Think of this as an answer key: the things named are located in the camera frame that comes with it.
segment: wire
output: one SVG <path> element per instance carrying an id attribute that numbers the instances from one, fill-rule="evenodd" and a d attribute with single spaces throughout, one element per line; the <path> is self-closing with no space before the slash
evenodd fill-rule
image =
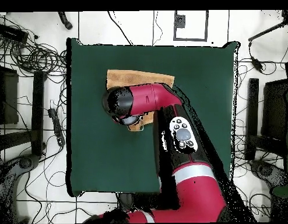
<path id="1" fill-rule="evenodd" d="M 120 31 L 122 32 L 123 36 L 125 37 L 125 39 L 128 41 L 128 44 L 130 44 L 131 46 L 133 45 L 131 41 L 129 41 L 129 39 L 127 38 L 127 36 L 125 35 L 125 33 L 122 31 L 121 27 L 117 24 L 116 21 L 114 21 L 114 19 L 112 18 L 112 16 L 110 15 L 110 11 L 107 11 L 108 15 L 110 17 L 110 19 L 112 20 L 112 22 L 115 23 L 115 25 L 120 29 Z"/>
<path id="2" fill-rule="evenodd" d="M 159 11 L 157 11 L 157 13 L 156 13 L 156 21 L 157 21 L 158 14 L 159 14 Z M 158 28 L 160 29 L 161 35 L 160 35 L 160 38 L 153 43 L 153 45 L 155 45 L 156 42 L 159 41 L 161 39 L 162 35 L 163 35 L 163 30 L 160 28 L 160 26 L 159 26 L 159 24 L 157 24 L 157 22 L 156 22 L 156 26 L 158 26 Z"/>
<path id="3" fill-rule="evenodd" d="M 92 216 L 91 214 L 89 214 L 88 212 L 86 212 L 84 209 L 82 209 L 82 208 L 76 208 L 76 209 L 73 209 L 73 210 L 68 211 L 68 212 L 61 212 L 61 213 L 55 214 L 55 215 L 52 217 L 52 219 L 49 221 L 48 224 L 52 223 L 52 221 L 53 221 L 53 219 L 55 218 L 55 216 L 57 216 L 57 215 L 65 215 L 65 214 L 68 214 L 68 213 L 77 211 L 78 209 L 80 209 L 81 211 L 83 211 L 83 212 L 86 213 L 87 215 Z"/>
<path id="4" fill-rule="evenodd" d="M 284 56 L 283 56 L 281 62 L 283 62 L 283 59 L 285 58 L 287 52 L 288 52 L 288 46 L 287 46 L 286 52 L 285 52 L 285 54 L 284 54 Z"/>
<path id="5" fill-rule="evenodd" d="M 27 184 L 28 184 L 28 182 L 29 182 L 29 179 L 30 179 L 30 172 L 28 172 L 28 179 L 27 179 L 27 181 L 26 181 L 24 190 L 25 190 L 26 194 L 27 194 L 30 198 L 34 199 L 35 201 L 37 201 L 37 202 L 40 204 L 40 209 L 38 210 L 38 213 L 35 215 L 35 217 L 34 217 L 33 220 L 32 220 L 32 223 L 31 223 L 31 224 L 33 224 L 33 222 L 35 221 L 37 215 L 40 213 L 41 209 L 43 208 L 43 205 L 42 205 L 42 203 L 41 203 L 39 200 L 37 200 L 36 198 L 32 197 L 32 196 L 29 194 L 29 192 L 27 191 Z"/>

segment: chair leg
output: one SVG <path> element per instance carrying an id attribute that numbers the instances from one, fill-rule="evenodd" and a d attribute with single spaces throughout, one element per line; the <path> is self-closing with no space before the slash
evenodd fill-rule
<path id="1" fill-rule="evenodd" d="M 72 29 L 72 24 L 68 21 L 68 19 L 66 18 L 66 14 L 65 12 L 58 12 L 59 17 L 61 19 L 62 24 L 68 29 Z"/>

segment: white floor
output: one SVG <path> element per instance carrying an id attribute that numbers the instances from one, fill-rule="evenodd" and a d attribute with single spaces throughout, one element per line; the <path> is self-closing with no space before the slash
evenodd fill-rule
<path id="1" fill-rule="evenodd" d="M 252 68 L 248 52 L 248 38 L 281 22 L 280 10 L 210 10 L 208 23 L 208 41 L 194 42 L 194 41 L 173 41 L 173 21 L 174 11 L 140 11 L 140 12 L 110 12 L 113 19 L 119 23 L 126 36 L 134 45 L 150 46 L 155 43 L 156 46 L 174 45 L 174 46 L 216 46 L 222 47 L 227 41 L 238 41 L 241 44 L 238 53 L 238 60 L 240 61 L 239 70 L 241 78 L 243 79 L 240 86 L 239 95 L 243 98 L 247 94 L 247 82 L 249 78 L 259 78 L 259 101 L 262 100 L 263 87 L 265 82 L 274 81 L 277 79 L 286 78 L 285 71 L 276 64 L 276 72 L 271 75 L 263 75 Z M 179 12 L 178 14 L 185 14 L 187 19 L 194 19 L 195 11 Z M 32 12 L 32 13 L 9 13 L 6 18 L 13 22 L 33 31 L 39 36 L 38 43 L 46 43 L 57 49 L 60 53 L 65 48 L 65 41 L 67 37 L 79 38 L 83 44 L 127 44 L 126 39 L 120 32 L 119 28 L 111 21 L 107 12 L 67 12 L 68 20 L 73 24 L 71 30 L 67 30 L 61 23 L 57 12 Z M 196 29 L 192 31 L 188 28 L 187 34 L 189 38 L 196 38 L 201 34 Z M 275 61 L 280 62 L 283 58 L 288 46 L 288 26 L 268 33 L 252 42 L 251 53 L 252 56 L 260 61 Z M 288 61 L 288 52 L 282 62 Z M 10 62 L 10 57 L 6 56 L 5 62 Z M 269 74 L 275 69 L 274 64 L 266 65 L 265 73 Z M 60 81 L 60 76 L 55 76 L 55 81 Z M 27 96 L 29 101 L 32 99 L 32 81 L 31 78 L 20 78 L 18 87 L 18 97 Z M 50 108 L 50 102 L 54 101 L 57 104 L 60 93 L 60 85 L 50 80 L 45 83 L 44 107 Z M 19 103 L 27 103 L 26 98 L 19 99 Z M 261 127 L 261 112 L 262 105 L 259 104 L 259 124 L 258 130 Z M 246 107 L 246 101 L 237 97 L 237 112 Z M 18 105 L 18 110 L 23 116 L 27 126 L 31 127 L 31 106 Z M 66 117 L 66 107 L 64 113 L 60 113 L 59 118 L 62 121 Z M 242 111 L 237 116 L 237 135 L 244 134 L 245 126 L 245 111 Z M 25 128 L 21 120 L 17 125 L 7 125 L 6 128 Z M 47 141 L 50 136 L 54 134 L 52 131 L 52 121 L 48 116 L 44 116 L 44 140 Z M 14 132 L 15 130 L 6 130 L 6 133 Z M 20 145 L 2 152 L 2 159 L 9 160 L 28 148 L 30 145 Z M 52 155 L 58 151 L 58 145 L 55 137 L 52 137 L 48 142 L 47 156 Z M 276 156 L 270 154 L 267 158 L 275 158 Z M 48 159 L 45 164 L 39 166 L 31 172 L 28 192 L 42 202 L 42 209 L 37 215 L 34 223 L 48 223 L 45 216 L 46 200 L 49 202 L 47 209 L 50 209 L 50 219 L 52 223 L 81 223 L 88 215 L 82 210 L 75 208 L 82 208 L 89 214 L 102 214 L 103 212 L 116 207 L 116 197 L 113 193 L 97 193 L 86 192 L 79 198 L 71 198 L 67 191 L 65 183 L 65 174 L 56 173 L 50 180 L 50 183 L 59 186 L 53 187 L 48 185 L 45 179 L 48 179 L 58 172 L 66 171 L 66 149 L 64 149 L 54 160 Z M 282 167 L 282 161 L 278 160 L 277 165 Z M 249 198 L 255 193 L 264 193 L 269 195 L 268 188 L 263 181 L 254 177 L 250 171 L 239 167 L 236 168 L 234 174 L 234 181 L 236 186 L 247 196 L 241 193 L 243 200 L 247 202 Z M 27 174 L 22 176 L 17 188 L 17 207 L 19 215 L 29 216 L 30 223 L 40 209 L 40 204 L 31 199 L 24 189 L 27 181 Z M 268 221 L 268 217 L 261 208 L 262 205 L 270 207 L 268 199 L 262 196 L 256 196 L 252 200 L 254 215 L 260 222 Z"/>

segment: control button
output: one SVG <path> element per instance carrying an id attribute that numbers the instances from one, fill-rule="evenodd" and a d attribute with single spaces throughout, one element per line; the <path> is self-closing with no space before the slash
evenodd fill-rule
<path id="1" fill-rule="evenodd" d="M 184 148 L 185 147 L 185 143 L 184 142 L 180 142 L 179 143 L 179 147 Z"/>
<path id="2" fill-rule="evenodd" d="M 194 143 L 192 141 L 187 142 L 188 146 L 193 147 Z"/>
<path id="3" fill-rule="evenodd" d="M 188 129 L 179 129 L 176 132 L 176 138 L 180 141 L 186 141 L 191 139 L 191 133 Z"/>

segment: power adapter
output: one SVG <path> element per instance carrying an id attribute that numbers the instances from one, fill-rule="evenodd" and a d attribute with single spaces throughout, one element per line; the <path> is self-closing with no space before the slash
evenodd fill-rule
<path id="1" fill-rule="evenodd" d="M 27 43 L 28 35 L 29 34 L 25 31 L 0 24 L 0 36 L 6 39 L 17 41 L 18 43 L 25 45 Z"/>
<path id="2" fill-rule="evenodd" d="M 262 68 L 263 68 L 263 66 L 262 66 L 262 64 L 260 63 L 260 61 L 259 61 L 258 59 L 256 59 L 256 58 L 254 58 L 254 57 L 251 57 L 251 59 L 252 59 L 252 64 L 253 64 L 254 68 L 255 68 L 257 71 L 259 71 L 259 72 L 262 73 Z"/>

